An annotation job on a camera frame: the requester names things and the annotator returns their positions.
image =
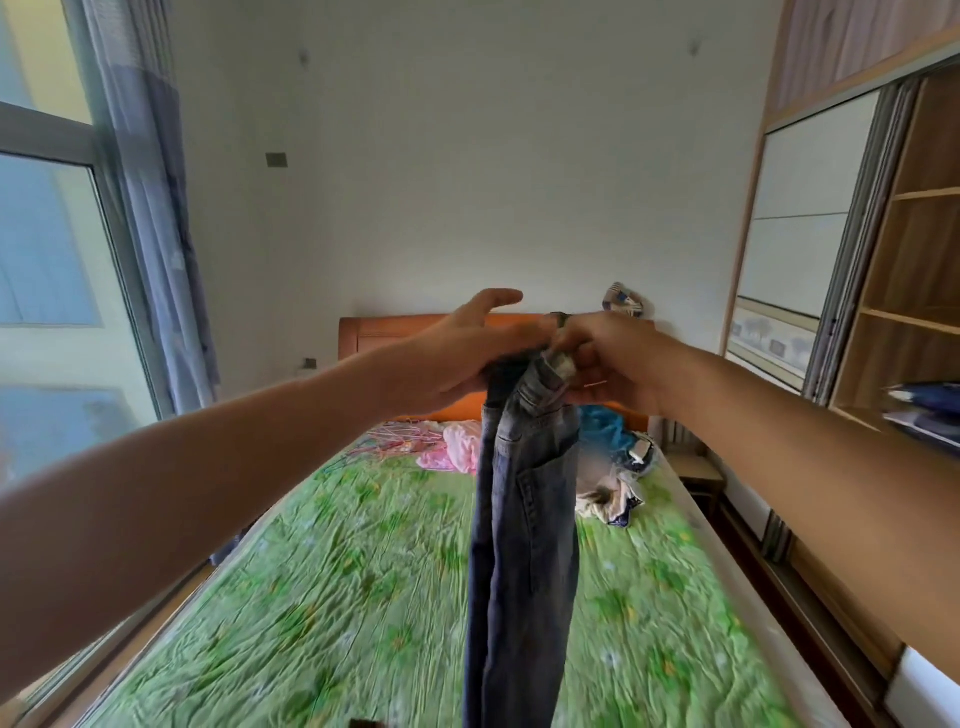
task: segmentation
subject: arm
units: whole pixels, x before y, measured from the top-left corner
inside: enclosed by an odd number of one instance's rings
[[[960,467],[625,316],[574,317],[578,401],[683,423],[906,643],[960,680]]]
[[[145,427],[0,491],[0,703],[201,563],[364,430],[482,386],[551,322],[483,328],[519,291],[304,381]]]

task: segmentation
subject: green floral bed sheet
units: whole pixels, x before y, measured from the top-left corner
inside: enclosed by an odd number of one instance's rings
[[[796,718],[655,470],[630,527],[578,520],[559,726]],[[472,479],[331,463],[282,501],[82,725],[461,720]]]

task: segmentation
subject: orange wooden headboard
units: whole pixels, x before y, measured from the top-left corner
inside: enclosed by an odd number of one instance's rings
[[[371,349],[393,344],[399,339],[412,336],[433,326],[444,317],[444,314],[430,313],[420,316],[383,316],[379,318],[341,319],[339,358],[346,359],[356,353],[368,352]],[[487,326],[509,326],[525,321],[536,321],[540,315],[535,313],[492,313],[487,316]],[[451,404],[446,409],[421,417],[422,420],[436,422],[455,422],[458,420],[479,420],[481,418],[483,392],[467,395],[462,400]],[[647,428],[647,417],[624,409],[617,405],[609,405],[623,415],[629,429],[643,430]]]

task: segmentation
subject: forearm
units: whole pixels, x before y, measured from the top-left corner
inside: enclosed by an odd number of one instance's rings
[[[665,369],[669,416],[755,488],[907,643],[960,676],[960,469],[720,357]]]
[[[389,416],[373,357],[141,429],[0,494],[0,702]]]

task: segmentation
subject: blue jeans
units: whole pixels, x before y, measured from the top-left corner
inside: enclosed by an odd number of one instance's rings
[[[489,374],[469,556],[464,725],[548,726],[580,568],[579,414],[560,400],[564,383],[538,352],[501,360]]]

